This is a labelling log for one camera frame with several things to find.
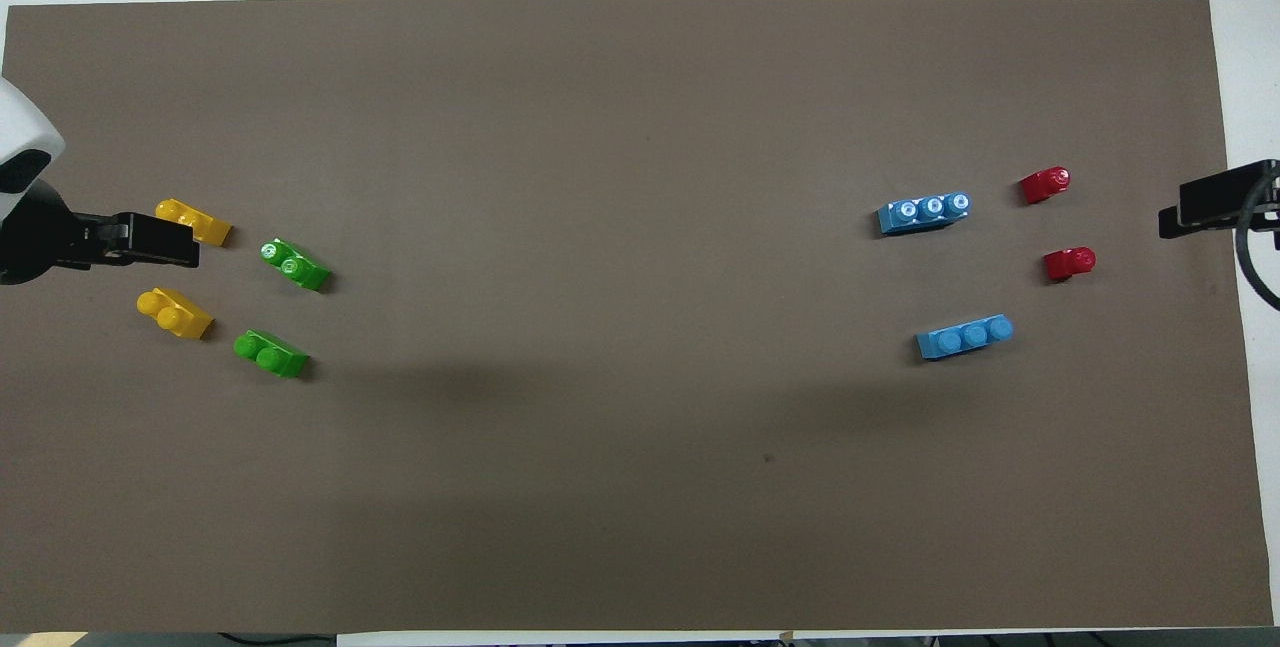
brown mat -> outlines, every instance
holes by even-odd
[[[5,630],[1271,623],[1229,237],[1156,237],[1224,167],[1206,1],[15,8],[6,50],[73,209],[236,231],[0,291]]]

toy block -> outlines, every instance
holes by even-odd
[[[214,318],[177,290],[156,287],[138,295],[138,311],[183,340],[200,340]]]
[[[1061,167],[1051,167],[1024,177],[1019,184],[1023,186],[1027,204],[1034,205],[1059,192],[1065,192],[1071,186],[1071,173]]]
[[[237,355],[276,377],[297,377],[307,354],[268,332],[250,329],[232,345]]]
[[[1005,315],[997,314],[933,332],[920,332],[915,336],[915,341],[920,345],[920,356],[927,360],[941,360],[993,342],[1004,342],[1012,336],[1014,323]]]
[[[882,234],[900,234],[946,227],[969,217],[969,195],[947,192],[931,197],[888,202],[877,211]]]
[[[1088,247],[1073,247],[1044,255],[1044,272],[1053,281],[1093,272],[1096,264],[1098,264],[1098,256]]]
[[[223,246],[227,233],[232,231],[230,224],[178,200],[165,200],[156,205],[156,217],[168,222],[186,224],[191,227],[191,233],[197,242],[218,247]]]
[[[298,287],[316,291],[329,277],[328,269],[279,237],[262,245],[260,254],[266,264],[278,269]]]

red lego brick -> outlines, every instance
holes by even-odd
[[[1027,197],[1027,204],[1034,205],[1036,202],[1043,202],[1059,192],[1065,192],[1071,184],[1071,173],[1061,167],[1051,167],[1024,177],[1019,184],[1023,186],[1023,196]]]
[[[1098,256],[1088,247],[1059,250],[1044,255],[1044,270],[1048,272],[1048,278],[1053,281],[1066,279],[1073,274],[1093,272],[1093,265],[1096,264],[1098,264]]]

yellow lego brick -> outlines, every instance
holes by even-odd
[[[232,231],[230,224],[178,200],[165,200],[156,205],[156,217],[177,222],[178,224],[187,224],[191,227],[191,232],[196,236],[197,241],[218,247],[223,246],[227,233]]]
[[[138,295],[138,311],[183,340],[200,340],[214,318],[177,290],[156,287]]]

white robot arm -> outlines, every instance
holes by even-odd
[[[65,147],[49,118],[0,78],[0,222]]]
[[[136,261],[197,266],[191,227],[147,214],[73,213],[38,176],[65,142],[18,87],[0,79],[0,284],[51,266],[88,269]]]

